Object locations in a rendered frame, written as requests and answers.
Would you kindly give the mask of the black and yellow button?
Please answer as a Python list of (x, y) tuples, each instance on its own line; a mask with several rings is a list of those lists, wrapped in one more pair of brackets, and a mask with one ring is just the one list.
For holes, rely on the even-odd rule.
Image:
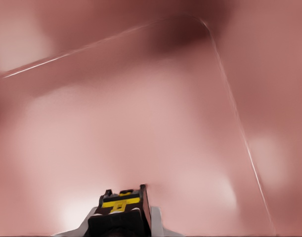
[(151, 237), (147, 189), (106, 190), (88, 221), (88, 237)]

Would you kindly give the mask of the pink translucent box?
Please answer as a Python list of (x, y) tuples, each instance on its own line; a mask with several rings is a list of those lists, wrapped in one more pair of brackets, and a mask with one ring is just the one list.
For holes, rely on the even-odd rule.
[(106, 189), (140, 184), (178, 233), (276, 231), (202, 19), (157, 19), (0, 75), (0, 236), (74, 229)]

